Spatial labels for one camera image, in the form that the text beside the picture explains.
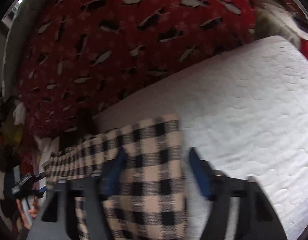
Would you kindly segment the person's left hand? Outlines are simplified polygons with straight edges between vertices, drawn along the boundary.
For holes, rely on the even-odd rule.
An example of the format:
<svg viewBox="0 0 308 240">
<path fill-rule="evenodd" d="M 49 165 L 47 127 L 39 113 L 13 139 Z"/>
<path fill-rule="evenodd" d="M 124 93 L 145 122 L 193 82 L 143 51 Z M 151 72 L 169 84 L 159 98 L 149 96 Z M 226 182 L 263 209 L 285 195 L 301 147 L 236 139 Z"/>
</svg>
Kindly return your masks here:
<svg viewBox="0 0 308 240">
<path fill-rule="evenodd" d="M 19 199 L 16 199 L 16 203 L 21 216 L 21 220 L 23 221 L 23 226 L 30 230 L 31 223 L 29 222 L 29 217 L 34 219 L 38 214 L 38 197 L 34 197 L 33 202 L 31 203 L 33 206 L 32 209 L 24 210 L 23 205 Z"/>
</svg>

